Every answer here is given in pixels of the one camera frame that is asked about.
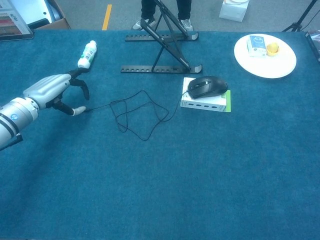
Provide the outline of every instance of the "shoe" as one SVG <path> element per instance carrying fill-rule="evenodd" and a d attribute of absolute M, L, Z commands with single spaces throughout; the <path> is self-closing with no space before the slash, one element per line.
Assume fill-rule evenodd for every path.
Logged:
<path fill-rule="evenodd" d="M 150 19 L 145 19 L 145 22 L 146 22 L 146 24 L 149 25 L 149 27 L 153 27 L 154 25 L 156 25 L 156 20 L 154 17 L 150 18 Z M 142 30 L 141 19 L 136 21 L 136 23 L 132 26 L 132 30 Z"/>
<path fill-rule="evenodd" d="M 180 23 L 183 25 L 185 30 L 187 30 L 187 31 L 194 30 L 194 27 L 191 25 L 190 19 L 180 20 Z"/>

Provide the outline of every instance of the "white bottle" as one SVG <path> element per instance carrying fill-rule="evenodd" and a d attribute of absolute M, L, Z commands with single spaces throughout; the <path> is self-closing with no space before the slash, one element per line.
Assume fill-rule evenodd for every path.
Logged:
<path fill-rule="evenodd" d="M 91 40 L 87 45 L 78 61 L 78 68 L 89 69 L 92 60 L 97 52 L 97 43 Z"/>

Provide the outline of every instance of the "blue carpet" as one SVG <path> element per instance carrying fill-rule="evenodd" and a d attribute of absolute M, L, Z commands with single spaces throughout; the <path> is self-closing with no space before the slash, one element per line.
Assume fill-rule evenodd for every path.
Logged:
<path fill-rule="evenodd" d="M 121 65 L 152 65 L 161 48 L 125 42 L 126 34 L 39 30 L 31 40 L 0 42 L 0 104 L 74 69 L 95 40 L 91 71 L 78 77 L 90 101 L 69 87 L 66 104 L 93 108 L 146 90 L 172 114 L 184 77 L 214 75 L 229 85 L 232 112 L 178 107 L 141 141 L 118 130 L 109 108 L 76 117 L 40 111 L 24 141 L 0 153 L 0 238 L 317 239 L 320 66 L 304 34 L 269 33 L 297 57 L 294 71 L 274 80 L 239 66 L 233 47 L 247 33 L 232 32 L 180 43 L 201 74 L 120 73 Z M 159 65 L 179 63 L 164 51 Z M 139 95 L 128 106 L 145 102 Z M 156 123 L 151 105 L 128 118 L 142 136 Z"/>

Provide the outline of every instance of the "laptop stand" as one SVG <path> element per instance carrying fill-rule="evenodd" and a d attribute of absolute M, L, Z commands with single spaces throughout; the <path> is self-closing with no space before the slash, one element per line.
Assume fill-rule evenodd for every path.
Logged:
<path fill-rule="evenodd" d="M 161 45 L 161 50 L 155 59 L 153 65 L 123 65 L 121 66 L 122 73 L 170 73 L 170 74 L 198 74 L 202 71 L 202 65 L 190 66 L 189 62 L 185 59 L 178 41 L 195 41 L 198 39 L 199 34 L 196 32 L 193 35 L 188 35 L 187 30 L 181 25 L 181 23 L 174 17 L 174 15 L 169 11 L 169 9 L 160 1 L 154 0 L 159 6 L 161 15 L 159 21 L 157 22 L 155 29 L 147 25 L 145 20 L 141 18 L 141 27 L 149 35 L 127 35 L 125 41 L 157 41 Z M 163 17 L 165 20 L 170 34 L 158 34 L 157 28 L 159 26 L 160 20 Z M 180 30 L 180 33 L 174 32 L 169 19 L 174 23 L 174 25 Z M 174 42 L 176 48 L 170 46 L 168 43 Z M 166 49 L 175 59 L 182 64 L 182 66 L 156 66 L 157 62 L 163 52 Z"/>

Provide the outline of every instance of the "computer mouse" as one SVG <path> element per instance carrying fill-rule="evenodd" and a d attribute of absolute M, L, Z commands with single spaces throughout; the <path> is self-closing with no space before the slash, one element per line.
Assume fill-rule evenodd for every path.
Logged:
<path fill-rule="evenodd" d="M 188 85 L 188 93 L 192 99 L 219 96 L 227 90 L 227 83 L 217 76 L 202 76 Z"/>

